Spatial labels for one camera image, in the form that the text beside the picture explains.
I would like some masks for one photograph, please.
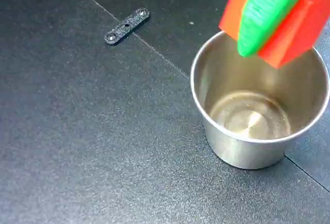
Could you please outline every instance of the metal cup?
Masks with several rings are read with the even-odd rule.
[[[329,74],[315,49],[275,69],[258,56],[241,57],[224,32],[197,53],[190,85],[214,153],[243,169],[278,162],[329,101]]]

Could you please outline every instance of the dark gray surface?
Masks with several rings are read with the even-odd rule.
[[[329,223],[330,194],[284,159],[206,143],[188,79],[92,0],[4,0],[0,223]]]
[[[330,20],[315,47],[330,68]],[[287,151],[296,164],[330,190],[330,106],[321,120]]]
[[[137,31],[157,51],[189,74],[200,46],[216,32],[227,0],[96,0],[123,20],[147,7],[150,21]]]
[[[218,31],[227,0],[96,0],[122,20],[131,10],[147,6],[151,20],[138,34],[165,58],[189,75],[196,51]],[[330,22],[316,44],[329,66]],[[330,110],[322,121],[300,137],[287,155],[330,190]]]

